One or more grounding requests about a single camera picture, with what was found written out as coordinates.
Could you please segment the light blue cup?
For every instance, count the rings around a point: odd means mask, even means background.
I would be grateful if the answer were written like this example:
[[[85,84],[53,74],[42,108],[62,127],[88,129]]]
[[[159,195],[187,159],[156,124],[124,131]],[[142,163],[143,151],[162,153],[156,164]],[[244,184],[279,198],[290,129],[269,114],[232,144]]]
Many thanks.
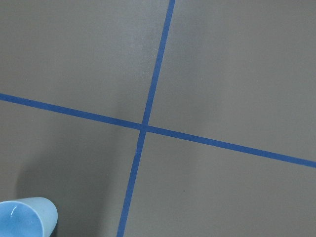
[[[0,203],[2,237],[49,237],[57,221],[56,206],[44,197],[29,197]]]

